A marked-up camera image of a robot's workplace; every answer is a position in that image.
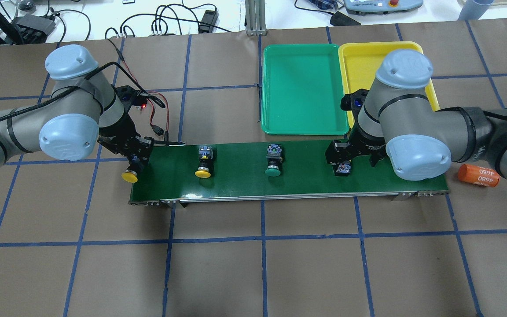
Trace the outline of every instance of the yellow tray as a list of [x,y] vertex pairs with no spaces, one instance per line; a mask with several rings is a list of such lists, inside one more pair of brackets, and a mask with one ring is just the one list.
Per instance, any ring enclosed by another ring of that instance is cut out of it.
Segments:
[[[375,79],[375,72],[381,66],[382,60],[388,53],[400,48],[409,48],[424,53],[420,45],[415,42],[348,43],[340,46],[338,52],[344,93],[351,94],[361,88],[371,88],[371,84]],[[425,91],[431,109],[433,111],[439,110],[431,80]],[[348,121],[350,128],[352,128],[355,121],[351,111],[348,111]]]

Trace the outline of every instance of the green tray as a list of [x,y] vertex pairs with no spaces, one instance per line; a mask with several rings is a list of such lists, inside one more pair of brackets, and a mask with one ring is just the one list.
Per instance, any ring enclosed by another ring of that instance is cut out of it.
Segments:
[[268,177],[268,143],[216,144],[211,178],[195,176],[198,146],[155,147],[149,165],[133,184],[130,203],[230,201],[447,193],[445,176],[419,182],[394,174],[388,158],[372,168],[368,156],[353,160],[352,174],[334,176],[324,153],[330,140],[279,142],[283,173]]
[[335,44],[276,44],[264,51],[261,128],[268,134],[349,131]]

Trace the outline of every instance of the orange battery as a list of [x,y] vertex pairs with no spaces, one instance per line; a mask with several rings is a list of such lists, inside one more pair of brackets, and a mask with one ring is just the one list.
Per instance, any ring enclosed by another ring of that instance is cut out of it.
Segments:
[[495,170],[471,164],[461,165],[457,178],[461,182],[490,187],[495,187],[500,182],[500,175]]

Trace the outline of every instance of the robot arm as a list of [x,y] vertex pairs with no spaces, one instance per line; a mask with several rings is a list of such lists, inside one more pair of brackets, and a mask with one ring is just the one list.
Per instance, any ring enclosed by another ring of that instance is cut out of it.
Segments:
[[[451,162],[485,160],[507,178],[507,108],[433,112],[424,91],[432,74],[431,62],[423,54],[412,50],[388,54],[371,89],[350,96],[352,105],[362,106],[350,139],[342,144],[346,153],[342,159],[372,154],[373,165],[388,155],[394,172],[409,181],[441,175]],[[338,150],[338,144],[331,147]]]
[[52,52],[45,66],[56,80],[48,105],[0,111],[0,167],[12,156],[40,150],[59,160],[79,160],[91,154],[100,135],[97,142],[128,158],[123,178],[135,182],[153,139],[136,132],[97,62],[82,46],[69,45]]

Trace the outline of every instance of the green conveyor belt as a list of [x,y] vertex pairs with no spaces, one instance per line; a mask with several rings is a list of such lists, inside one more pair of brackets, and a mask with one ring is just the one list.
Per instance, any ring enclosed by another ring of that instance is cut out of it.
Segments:
[[133,184],[130,203],[165,201],[256,200],[300,197],[398,195],[398,193],[447,193],[445,176],[419,182],[400,179],[388,158],[374,168],[368,156],[352,162],[352,174],[334,176],[324,152],[330,140],[279,142],[283,147],[283,173],[268,177],[269,143],[215,144],[211,178],[195,176],[198,146],[154,148],[149,165]]

